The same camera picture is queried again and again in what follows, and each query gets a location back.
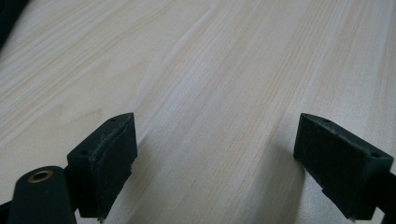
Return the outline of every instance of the black plastic part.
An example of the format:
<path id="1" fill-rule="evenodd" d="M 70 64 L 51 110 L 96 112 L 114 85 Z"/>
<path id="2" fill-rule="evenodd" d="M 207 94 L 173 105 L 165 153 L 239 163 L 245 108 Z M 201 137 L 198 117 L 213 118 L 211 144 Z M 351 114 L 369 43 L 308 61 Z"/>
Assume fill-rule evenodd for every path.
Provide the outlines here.
<path id="1" fill-rule="evenodd" d="M 389 173 L 378 193 L 378 207 L 386 214 L 383 223 L 396 223 L 396 176 Z"/>
<path id="2" fill-rule="evenodd" d="M 137 157 L 134 114 L 109 119 L 68 155 L 74 204 L 82 217 L 105 219 Z"/>
<path id="3" fill-rule="evenodd" d="M 30 0 L 0 0 L 0 50 Z"/>
<path id="4" fill-rule="evenodd" d="M 7 223 L 76 223 L 64 169 L 46 166 L 23 175 L 16 184 Z"/>
<path id="5" fill-rule="evenodd" d="M 0 224 L 7 223 L 10 206 L 11 202 L 3 203 L 0 205 Z"/>
<path id="6" fill-rule="evenodd" d="M 302 114 L 294 146 L 300 161 L 340 211 L 369 220 L 393 158 L 330 120 Z"/>

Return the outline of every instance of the wooden table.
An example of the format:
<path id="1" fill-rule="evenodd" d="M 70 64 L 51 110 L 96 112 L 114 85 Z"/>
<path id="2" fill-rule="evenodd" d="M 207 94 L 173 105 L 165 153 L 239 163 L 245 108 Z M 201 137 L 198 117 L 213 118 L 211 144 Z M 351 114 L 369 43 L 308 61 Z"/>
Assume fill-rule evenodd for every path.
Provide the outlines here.
<path id="1" fill-rule="evenodd" d="M 350 223 L 293 159 L 298 119 L 396 156 L 396 2 L 34 0 L 0 85 L 0 203 L 134 111 L 106 223 Z"/>

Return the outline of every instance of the black rubber pad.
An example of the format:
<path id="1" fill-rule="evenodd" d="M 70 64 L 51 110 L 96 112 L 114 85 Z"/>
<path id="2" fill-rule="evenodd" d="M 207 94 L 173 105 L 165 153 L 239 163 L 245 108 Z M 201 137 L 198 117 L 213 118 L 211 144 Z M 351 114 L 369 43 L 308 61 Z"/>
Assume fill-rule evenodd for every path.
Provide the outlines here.
<path id="1" fill-rule="evenodd" d="M 137 157 L 134 114 L 106 121 L 67 155 L 74 204 L 82 217 L 105 219 Z"/>
<path id="2" fill-rule="evenodd" d="M 302 114 L 294 158 L 351 219 L 372 218 L 393 158 L 330 120 Z"/>

